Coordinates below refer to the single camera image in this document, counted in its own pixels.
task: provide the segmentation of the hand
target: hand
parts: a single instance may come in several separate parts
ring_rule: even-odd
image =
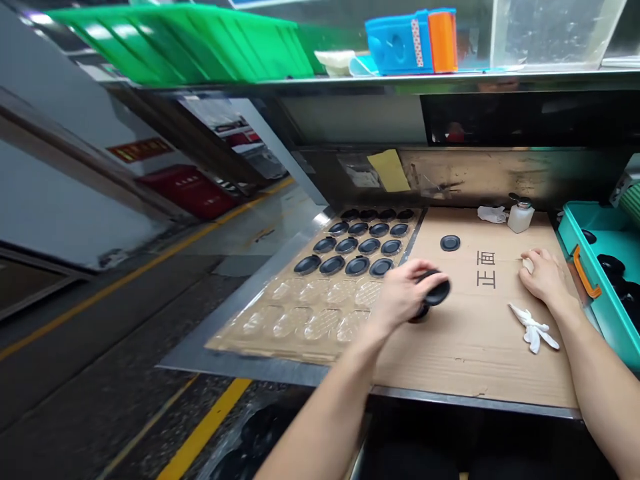
[[[449,278],[446,273],[436,273],[420,283],[415,282],[424,272],[434,269],[436,266],[429,260],[415,259],[389,270],[367,324],[390,335],[411,320],[418,313],[425,295]]]
[[[569,295],[565,284],[565,274],[560,268],[558,259],[546,249],[534,249],[524,252],[522,258],[533,262],[533,274],[522,267],[518,275],[524,286],[534,296],[549,304],[556,298]]]

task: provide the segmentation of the yellow sticky note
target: yellow sticky note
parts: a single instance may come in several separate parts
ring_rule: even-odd
[[[396,150],[385,150],[367,158],[376,172],[378,172],[378,175],[380,175],[380,180],[382,180],[386,191],[410,190],[409,182],[407,182],[405,173],[402,171],[402,164],[400,164],[400,157],[398,157]]]

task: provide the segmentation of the green plastic tray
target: green plastic tray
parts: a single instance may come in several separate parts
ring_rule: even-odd
[[[558,234],[569,254],[580,246],[580,263],[587,279],[593,288],[600,286],[602,290],[591,303],[602,335],[631,370],[640,371],[640,334],[597,260],[601,253],[618,258],[626,266],[624,278],[640,283],[640,230],[620,208],[572,201],[564,210]],[[596,236],[594,244],[587,242],[582,229]]]
[[[317,70],[313,45],[303,46],[298,24],[286,20],[187,3],[47,14],[142,85],[255,83],[308,78]]]

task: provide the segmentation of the red sign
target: red sign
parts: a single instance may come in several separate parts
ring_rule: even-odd
[[[142,161],[173,151],[160,137],[108,147],[107,150],[125,163]]]

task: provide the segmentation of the left hand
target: left hand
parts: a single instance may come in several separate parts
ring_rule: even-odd
[[[389,270],[367,324],[384,335],[390,335],[411,320],[425,295],[449,278],[446,273],[436,273],[420,283],[415,282],[424,272],[436,268],[429,260],[414,259]]]

